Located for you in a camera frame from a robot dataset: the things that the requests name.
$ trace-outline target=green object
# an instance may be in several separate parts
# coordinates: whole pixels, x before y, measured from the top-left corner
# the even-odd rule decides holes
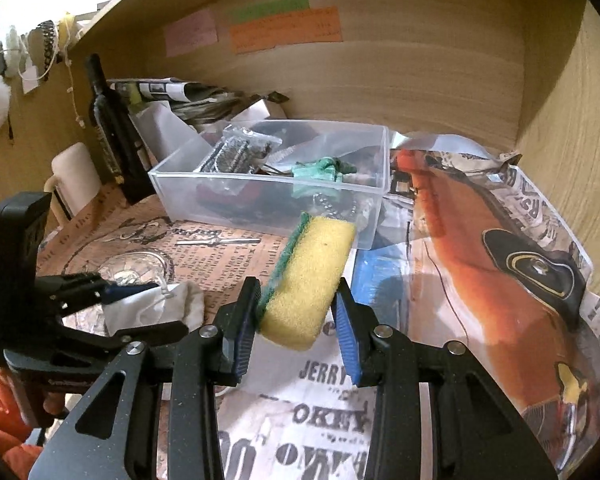
[[[273,0],[271,2],[234,9],[231,12],[231,21],[234,25],[238,25],[239,23],[259,20],[266,16],[306,9],[309,9],[309,0]]]
[[[260,301],[258,302],[258,307],[256,309],[256,319],[258,321],[262,319],[262,316],[264,316],[267,303],[269,303],[273,293],[276,291],[276,287],[278,286],[278,283],[280,283],[280,279],[282,279],[282,275],[285,272],[286,264],[289,263],[289,258],[291,258],[291,254],[294,252],[294,248],[300,239],[300,235],[304,231],[306,225],[309,223],[309,220],[311,220],[311,215],[303,212],[300,215],[300,223],[289,235],[289,240],[286,242],[285,248],[280,253],[280,257],[276,262],[276,266],[273,268],[273,272],[269,277],[269,281],[262,290]]]
[[[294,178],[302,180],[325,180],[327,182],[342,182],[342,176],[348,173],[356,173],[357,169],[352,164],[342,162],[339,158],[326,156],[315,162],[307,164],[298,163],[291,168]],[[315,193],[323,193],[337,197],[338,190],[329,187],[315,187],[307,184],[294,184],[291,194],[293,198],[312,196]]]

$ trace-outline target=sponge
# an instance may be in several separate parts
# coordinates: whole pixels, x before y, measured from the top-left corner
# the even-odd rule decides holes
[[[311,348],[355,236],[349,222],[302,213],[258,305],[264,337],[293,350]]]

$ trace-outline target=beige object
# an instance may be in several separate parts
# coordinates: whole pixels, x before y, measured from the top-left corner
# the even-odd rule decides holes
[[[343,43],[234,56],[228,11],[263,1],[112,0],[71,50],[78,110],[85,115],[91,99],[79,60],[99,52],[112,78],[275,89],[291,97],[289,118],[456,132],[519,148],[525,172],[592,257],[591,289],[600,294],[600,17],[587,0],[309,0],[338,7]],[[218,43],[165,59],[161,27],[209,5]],[[51,158],[74,142],[99,153],[93,131],[81,131],[60,98],[68,86],[65,67],[54,67],[32,94],[14,88],[16,143],[0,136],[0,200],[39,189]],[[108,178],[101,158],[94,163]]]
[[[65,208],[75,216],[97,195],[102,183],[93,165],[87,147],[76,142],[51,161],[53,175],[45,182],[45,191],[58,191]],[[69,219],[54,196],[51,211],[62,226]]]

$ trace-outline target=silver bolt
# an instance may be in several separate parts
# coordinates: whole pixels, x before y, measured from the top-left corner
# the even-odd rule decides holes
[[[542,274],[543,276],[549,272],[549,265],[547,265],[546,261],[541,260],[540,258],[534,258],[531,260],[531,267],[535,272]]]
[[[218,334],[218,327],[215,325],[205,325],[200,329],[200,337],[215,337]]]
[[[374,328],[374,334],[376,334],[378,337],[391,337],[393,333],[394,329],[389,325],[378,325]]]
[[[466,352],[466,346],[460,341],[449,341],[446,344],[446,349],[449,350],[453,355],[462,355]]]
[[[144,343],[142,341],[133,341],[126,346],[126,353],[129,355],[138,355],[144,351]]]

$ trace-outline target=clear plastic bin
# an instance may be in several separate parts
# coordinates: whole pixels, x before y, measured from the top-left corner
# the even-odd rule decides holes
[[[387,127],[292,120],[234,124],[282,139],[267,161],[278,170],[332,156],[357,171],[344,175],[342,183],[278,175],[193,173],[221,136],[220,128],[203,134],[208,149],[189,141],[149,172],[172,220],[286,236],[302,211],[316,216],[335,212],[337,218],[356,224],[357,247],[371,248],[382,196],[390,184]]]

